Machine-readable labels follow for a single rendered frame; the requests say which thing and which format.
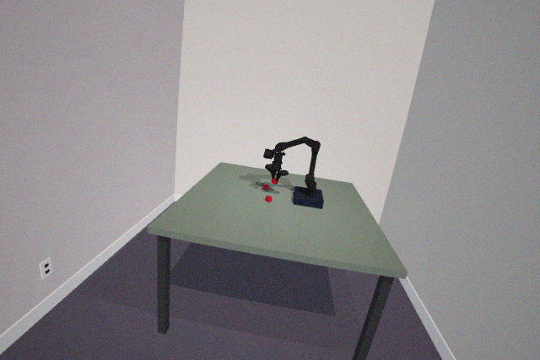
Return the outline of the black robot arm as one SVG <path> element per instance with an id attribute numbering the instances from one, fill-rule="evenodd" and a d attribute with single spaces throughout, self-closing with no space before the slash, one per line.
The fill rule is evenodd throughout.
<path id="1" fill-rule="evenodd" d="M 266 148 L 265 152 L 263 154 L 263 157 L 265 159 L 272 159 L 274 157 L 275 161 L 280 162 L 280 161 L 282 161 L 282 157 L 285 156 L 285 153 L 282 152 L 283 150 L 285 150 L 287 148 L 291 148 L 291 147 L 296 146 L 296 145 L 300 145 L 302 143 L 305 143 L 306 145 L 311 147 L 311 153 L 312 153 L 311 161 L 310 161 L 309 174 L 306 174 L 306 176 L 305 176 L 305 184 L 307 185 L 305 194 L 306 194 L 307 197 L 316 198 L 316 182 L 315 182 L 314 172 L 315 172 L 315 167 L 316 167 L 317 154 L 318 154 L 318 152 L 320 150 L 320 146 L 321 146 L 321 143 L 319 141 L 315 141 L 315 140 L 310 139 L 308 137 L 302 137 L 302 138 L 299 138 L 299 139 L 296 139 L 296 140 L 293 140 L 293 141 L 290 141 L 290 142 L 279 142 L 275 146 L 274 150 Z M 282 153 L 280 153 L 280 152 L 282 152 Z M 273 162 L 272 164 L 269 164 L 267 166 L 267 170 L 270 171 L 270 172 L 273 172 L 276 169 L 278 169 L 278 164 L 277 163 L 275 164 Z"/>

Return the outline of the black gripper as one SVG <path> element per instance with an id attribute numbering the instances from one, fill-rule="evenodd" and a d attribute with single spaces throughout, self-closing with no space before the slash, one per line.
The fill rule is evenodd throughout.
<path id="1" fill-rule="evenodd" d="M 275 164 L 276 164 L 276 163 L 278 164 L 278 169 L 276 169 L 275 171 L 271 172 L 271 175 L 272 175 L 272 179 L 275 178 L 275 175 L 276 175 L 276 182 L 278 182 L 278 180 L 279 180 L 279 178 L 280 178 L 281 176 L 288 175 L 289 172 L 288 172 L 287 170 L 281 170 L 281 169 L 282 169 L 282 168 L 281 168 L 281 164 L 283 163 L 282 161 L 279 162 L 279 161 L 273 160 L 273 162 L 274 162 Z M 266 164 L 265 169 L 267 169 L 267 166 L 268 166 L 268 165 L 269 165 L 269 164 Z M 277 172 L 277 171 L 278 171 L 278 172 Z M 276 174 L 276 172 L 277 172 L 277 174 Z"/>

